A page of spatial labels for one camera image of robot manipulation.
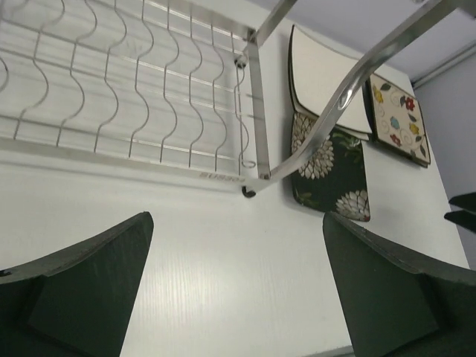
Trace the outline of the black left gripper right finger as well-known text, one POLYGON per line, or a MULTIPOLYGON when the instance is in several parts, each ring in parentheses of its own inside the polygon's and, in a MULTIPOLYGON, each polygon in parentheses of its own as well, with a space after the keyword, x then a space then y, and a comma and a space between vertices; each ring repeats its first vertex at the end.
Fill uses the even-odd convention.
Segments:
POLYGON ((475 272, 336 214, 323 235, 355 356, 474 356, 475 272))

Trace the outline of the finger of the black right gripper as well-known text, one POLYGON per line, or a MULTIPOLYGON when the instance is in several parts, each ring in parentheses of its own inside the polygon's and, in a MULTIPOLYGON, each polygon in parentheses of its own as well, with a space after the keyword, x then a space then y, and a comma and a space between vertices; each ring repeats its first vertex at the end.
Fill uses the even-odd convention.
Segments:
POLYGON ((444 218, 455 225, 458 225, 467 231, 471 231, 476 234, 476 216, 474 213, 466 210, 457 210, 448 212, 444 215, 444 218))
POLYGON ((449 204, 463 210, 476 210, 476 193, 466 193, 449 199, 449 204))

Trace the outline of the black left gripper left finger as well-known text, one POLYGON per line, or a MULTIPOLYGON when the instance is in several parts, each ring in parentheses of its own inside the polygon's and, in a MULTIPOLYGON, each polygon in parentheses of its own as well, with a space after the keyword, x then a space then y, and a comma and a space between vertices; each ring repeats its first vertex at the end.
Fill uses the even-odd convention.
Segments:
POLYGON ((119 356, 154 222, 143 212, 1 270, 2 356, 119 356))

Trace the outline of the cream floral square plate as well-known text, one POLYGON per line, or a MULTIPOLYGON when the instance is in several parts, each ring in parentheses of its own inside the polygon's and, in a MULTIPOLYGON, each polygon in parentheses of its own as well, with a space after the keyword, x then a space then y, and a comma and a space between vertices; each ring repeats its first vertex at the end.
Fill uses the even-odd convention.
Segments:
POLYGON ((370 75, 363 96, 372 141, 428 167, 431 154, 418 100, 378 74, 370 75))

